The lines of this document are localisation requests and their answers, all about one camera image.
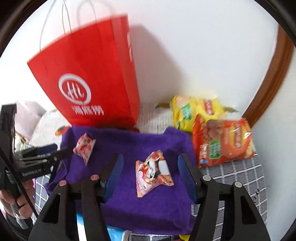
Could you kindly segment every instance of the purple cloth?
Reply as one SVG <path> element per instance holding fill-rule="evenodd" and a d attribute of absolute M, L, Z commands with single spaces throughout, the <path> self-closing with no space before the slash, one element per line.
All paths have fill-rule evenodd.
<path fill-rule="evenodd" d="M 191 233 L 195 221 L 195 217 L 191 215 L 192 201 L 186 193 L 177 165 L 177 158 L 181 153 L 186 153 L 191 163 L 195 164 L 191 138 L 187 133 L 171 127 L 164 134 L 156 135 L 75 126 L 63 135 L 61 147 L 74 148 L 84 133 L 96 139 L 87 166 L 75 154 L 63 160 L 53 182 L 45 187 L 49 194 L 60 180 L 76 183 L 90 178 L 99 173 L 114 153 L 121 153 L 124 165 L 119 182 L 113 197 L 101 205 L 106 224 L 144 234 Z M 175 185 L 160 185 L 144 197 L 138 198 L 136 161 L 145 161 L 151 152 L 157 150 L 163 152 Z M 81 204 L 76 208 L 81 212 Z"/>

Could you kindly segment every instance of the wall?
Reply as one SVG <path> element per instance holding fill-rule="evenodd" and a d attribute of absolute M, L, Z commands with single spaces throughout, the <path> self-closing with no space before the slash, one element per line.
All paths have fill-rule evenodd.
<path fill-rule="evenodd" d="M 280 240 L 296 217 L 296 51 L 285 80 L 269 108 L 253 127 L 254 143 L 267 183 L 267 228 Z"/>
<path fill-rule="evenodd" d="M 94 20 L 88 1 L 67 1 L 77 28 Z M 143 102 L 176 94 L 219 96 L 241 113 L 260 86 L 275 50 L 277 23 L 253 0 L 92 1 L 98 18 L 129 15 L 133 54 Z M 0 104 L 33 100 L 53 108 L 26 62 L 39 51 L 39 38 L 52 0 L 18 30 L 0 59 Z M 42 47 L 63 35 L 62 0 L 46 24 Z"/>

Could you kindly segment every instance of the brown wooden trim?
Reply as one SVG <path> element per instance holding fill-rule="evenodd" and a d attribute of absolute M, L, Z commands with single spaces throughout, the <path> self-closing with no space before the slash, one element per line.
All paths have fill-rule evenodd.
<path fill-rule="evenodd" d="M 277 94 L 290 66 L 294 44 L 279 25 L 276 51 L 266 76 L 251 104 L 243 114 L 250 126 L 254 126 Z"/>

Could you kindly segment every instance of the silver screw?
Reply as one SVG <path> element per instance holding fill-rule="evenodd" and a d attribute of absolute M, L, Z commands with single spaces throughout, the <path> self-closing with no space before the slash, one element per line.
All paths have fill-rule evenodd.
<path fill-rule="evenodd" d="M 234 185 L 237 187 L 237 188 L 241 188 L 242 187 L 242 184 L 240 182 L 235 182 Z"/>
<path fill-rule="evenodd" d="M 66 180 L 61 180 L 61 181 L 59 182 L 59 185 L 60 185 L 61 187 L 65 186 L 66 184 L 67 184 L 67 181 L 66 181 Z"/>
<path fill-rule="evenodd" d="M 95 181 L 95 180 L 98 180 L 99 179 L 99 175 L 92 175 L 91 176 L 91 179 L 93 180 L 93 181 Z"/>
<path fill-rule="evenodd" d="M 202 177 L 202 179 L 205 180 L 205 181 L 210 181 L 210 180 L 211 180 L 211 177 L 208 176 L 208 175 L 204 175 L 204 176 Z"/>

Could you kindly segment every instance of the hi logo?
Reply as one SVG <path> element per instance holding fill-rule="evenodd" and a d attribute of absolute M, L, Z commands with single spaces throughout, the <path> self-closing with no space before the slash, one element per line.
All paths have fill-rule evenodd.
<path fill-rule="evenodd" d="M 86 105 L 91 101 L 91 90 L 78 75 L 62 75 L 59 79 L 59 90 L 67 100 L 74 104 Z"/>

